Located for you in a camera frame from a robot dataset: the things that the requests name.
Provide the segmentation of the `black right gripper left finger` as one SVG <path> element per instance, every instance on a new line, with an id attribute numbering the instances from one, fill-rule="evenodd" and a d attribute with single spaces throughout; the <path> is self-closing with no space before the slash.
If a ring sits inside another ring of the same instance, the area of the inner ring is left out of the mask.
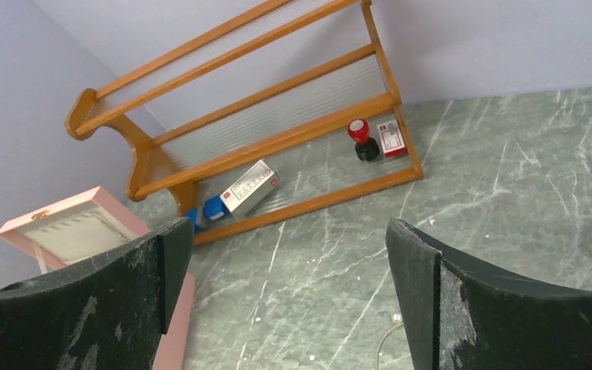
<path id="1" fill-rule="evenodd" d="M 181 217 L 0 289 L 0 369 L 151 369 L 192 248 Z"/>

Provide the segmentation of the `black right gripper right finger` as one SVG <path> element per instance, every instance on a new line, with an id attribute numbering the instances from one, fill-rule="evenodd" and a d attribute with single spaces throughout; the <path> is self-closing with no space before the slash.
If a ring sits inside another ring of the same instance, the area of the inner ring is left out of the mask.
<path id="1" fill-rule="evenodd" d="M 513 273 L 399 219 L 385 244 L 414 368 L 592 369 L 592 291 Z"/>

